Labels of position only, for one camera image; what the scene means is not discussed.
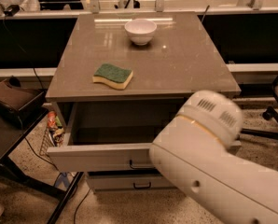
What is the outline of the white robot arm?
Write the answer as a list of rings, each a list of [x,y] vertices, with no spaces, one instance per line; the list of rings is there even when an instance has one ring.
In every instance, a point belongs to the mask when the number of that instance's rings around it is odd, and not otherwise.
[[[153,141],[157,170],[225,224],[278,224],[278,172],[229,153],[243,112],[197,91]]]

